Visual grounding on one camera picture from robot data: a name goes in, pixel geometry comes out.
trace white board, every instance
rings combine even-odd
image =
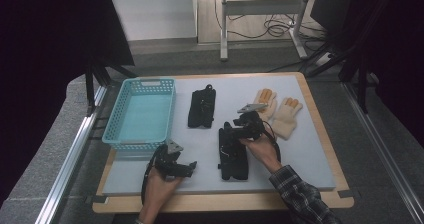
[[[187,118],[193,91],[211,84],[216,90],[215,114],[212,128],[187,127]],[[293,97],[303,104],[297,113],[297,128],[289,140],[278,138],[283,164],[289,164],[306,182],[319,189],[335,188],[334,178],[322,149],[318,133],[312,122],[295,76],[262,76],[237,78],[177,79],[176,103],[171,138],[184,147],[178,163],[197,161],[191,178],[185,178],[177,189],[180,193],[234,193],[274,190],[269,182],[269,172],[248,151],[249,179],[247,181],[221,179],[218,169],[218,130],[224,122],[232,126],[239,118],[237,110],[252,103],[258,90],[270,88],[277,93],[278,107],[284,97]],[[105,183],[107,195],[139,195],[142,177],[148,160],[137,153],[118,152]]]

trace black glove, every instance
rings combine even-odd
[[[210,84],[204,90],[193,92],[188,114],[188,127],[204,126],[211,128],[215,111],[215,97],[216,91]]]

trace plaid sleeve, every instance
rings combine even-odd
[[[292,212],[295,223],[342,223],[321,200],[318,189],[284,166],[269,178]]]

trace basket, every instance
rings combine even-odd
[[[153,152],[171,133],[174,103],[172,78],[125,80],[102,141],[116,150]]]

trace glove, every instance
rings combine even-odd
[[[277,96],[277,93],[273,92],[270,89],[262,89],[258,91],[258,94],[256,95],[256,98],[253,103],[268,105],[265,108],[257,110],[259,117],[262,119],[262,121],[267,122],[272,117],[272,114],[274,114],[274,111],[277,108],[277,100],[275,100],[275,96]]]
[[[271,125],[274,132],[285,140],[289,139],[297,126],[295,115],[302,107],[302,103],[299,103],[297,99],[284,98]]]

